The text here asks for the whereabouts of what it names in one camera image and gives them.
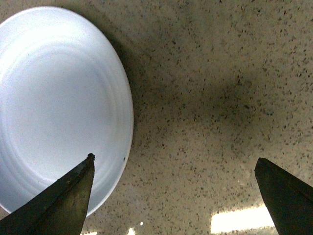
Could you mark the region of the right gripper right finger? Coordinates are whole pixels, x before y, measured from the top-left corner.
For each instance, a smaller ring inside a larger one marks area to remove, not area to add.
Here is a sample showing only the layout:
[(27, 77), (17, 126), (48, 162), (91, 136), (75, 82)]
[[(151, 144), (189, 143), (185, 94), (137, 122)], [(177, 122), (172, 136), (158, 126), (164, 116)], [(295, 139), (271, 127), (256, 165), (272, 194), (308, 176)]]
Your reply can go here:
[(313, 187), (265, 158), (259, 158), (255, 177), (280, 235), (313, 233)]

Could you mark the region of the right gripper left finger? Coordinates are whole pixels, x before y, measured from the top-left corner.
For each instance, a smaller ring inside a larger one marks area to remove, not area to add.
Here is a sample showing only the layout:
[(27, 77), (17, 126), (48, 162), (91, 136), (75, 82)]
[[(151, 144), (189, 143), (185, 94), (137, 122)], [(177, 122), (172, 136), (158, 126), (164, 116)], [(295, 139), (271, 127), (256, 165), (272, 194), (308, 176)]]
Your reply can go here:
[(0, 221), (2, 235), (79, 235), (95, 174), (87, 158), (25, 205)]

